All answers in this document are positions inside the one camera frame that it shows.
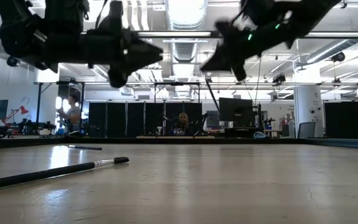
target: pillar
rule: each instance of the pillar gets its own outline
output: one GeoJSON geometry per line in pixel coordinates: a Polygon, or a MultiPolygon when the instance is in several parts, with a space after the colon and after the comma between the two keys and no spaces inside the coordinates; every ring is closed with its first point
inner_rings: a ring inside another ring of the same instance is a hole
{"type": "MultiPolygon", "coordinates": [[[[294,68],[295,83],[321,83],[318,65],[307,65],[294,68]]],[[[295,86],[295,130],[298,134],[300,123],[315,122],[315,137],[323,137],[323,102],[319,85],[295,86]]]]}

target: chair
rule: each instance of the chair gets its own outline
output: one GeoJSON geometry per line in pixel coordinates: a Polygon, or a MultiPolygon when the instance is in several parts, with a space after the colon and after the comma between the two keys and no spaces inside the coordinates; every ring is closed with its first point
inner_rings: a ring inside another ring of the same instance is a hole
{"type": "Polygon", "coordinates": [[[296,138],[313,138],[316,131],[315,122],[304,122],[299,124],[298,135],[296,138]]]}

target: man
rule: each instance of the man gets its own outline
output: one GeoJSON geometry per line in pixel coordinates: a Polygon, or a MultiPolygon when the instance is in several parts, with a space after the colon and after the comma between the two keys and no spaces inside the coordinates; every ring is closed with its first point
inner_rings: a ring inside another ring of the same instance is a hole
{"type": "Polygon", "coordinates": [[[60,116],[65,118],[70,124],[68,132],[80,130],[81,109],[75,106],[75,103],[77,103],[79,99],[80,97],[78,97],[78,95],[71,94],[68,97],[68,104],[71,108],[67,111],[67,113],[64,113],[63,108],[58,110],[60,116]]]}

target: black monitor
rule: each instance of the black monitor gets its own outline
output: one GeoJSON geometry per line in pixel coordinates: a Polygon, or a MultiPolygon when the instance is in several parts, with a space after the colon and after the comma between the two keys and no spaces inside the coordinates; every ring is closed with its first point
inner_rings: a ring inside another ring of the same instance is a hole
{"type": "Polygon", "coordinates": [[[221,121],[233,121],[234,127],[255,127],[252,100],[219,98],[221,121]]]}

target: ceiling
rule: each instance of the ceiling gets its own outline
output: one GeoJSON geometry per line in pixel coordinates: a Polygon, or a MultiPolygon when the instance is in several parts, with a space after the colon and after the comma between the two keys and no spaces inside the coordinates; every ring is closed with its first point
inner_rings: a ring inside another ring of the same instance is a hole
{"type": "MultiPolygon", "coordinates": [[[[43,2],[42,1],[32,1],[34,4],[34,12],[43,16],[43,2]]],[[[231,18],[234,17],[238,11],[238,1],[230,0],[209,0],[208,7],[206,10],[206,17],[204,20],[203,30],[214,30],[214,22],[219,18],[231,18]]],[[[138,21],[140,24],[140,2],[137,2],[139,5],[138,12],[138,21]]],[[[349,30],[358,30],[358,0],[347,1],[348,7],[345,9],[340,9],[340,5],[332,9],[328,15],[316,26],[315,30],[318,31],[349,31],[349,30]]],[[[131,28],[134,29],[131,24],[132,19],[132,4],[131,1],[128,2],[128,21],[131,25],[131,28]]],[[[147,1],[149,5],[147,13],[147,20],[150,30],[167,30],[167,20],[166,12],[163,10],[164,3],[163,1],[147,1]]],[[[94,26],[92,22],[85,23],[85,29],[90,29],[94,26]]],[[[198,56],[195,60],[195,64],[200,64],[205,60],[205,52],[213,52],[217,40],[203,40],[202,44],[199,44],[198,56]]],[[[293,63],[288,60],[297,59],[299,55],[312,54],[315,51],[322,49],[324,46],[330,44],[333,40],[322,40],[322,39],[301,39],[297,41],[297,44],[291,49],[287,49],[285,45],[281,44],[272,49],[269,49],[263,53],[262,58],[250,58],[246,61],[246,71],[248,74],[248,82],[257,82],[258,80],[264,82],[272,81],[272,77],[278,74],[277,67],[282,65],[280,69],[281,73],[286,75],[287,81],[292,81],[293,74],[293,63]]],[[[161,39],[152,40],[153,44],[158,45],[164,49],[164,60],[159,64],[162,67],[162,78],[168,80],[172,78],[172,61],[170,56],[170,44],[163,43],[161,39]]],[[[351,78],[346,79],[346,82],[358,82],[358,44],[349,47],[343,52],[346,55],[346,59],[343,62],[336,63],[335,68],[333,67],[332,62],[322,61],[318,64],[320,67],[320,74],[323,82],[331,82],[334,80],[334,76],[343,76],[346,78],[349,75],[352,75],[351,78]]],[[[199,72],[199,65],[195,66],[195,71],[193,73],[193,78],[189,81],[203,81],[203,77],[199,72]]],[[[61,69],[61,77],[74,77],[78,81],[94,82],[98,79],[98,75],[94,71],[89,70],[86,65],[72,65],[64,64],[61,69]]],[[[211,74],[213,82],[234,82],[235,78],[230,73],[212,73],[211,74]]],[[[131,82],[138,82],[135,78],[130,79],[131,82]]],[[[232,89],[246,89],[254,88],[253,86],[219,86],[219,88],[232,88],[232,89]]],[[[355,87],[347,87],[347,90],[351,91],[355,87]]]]}

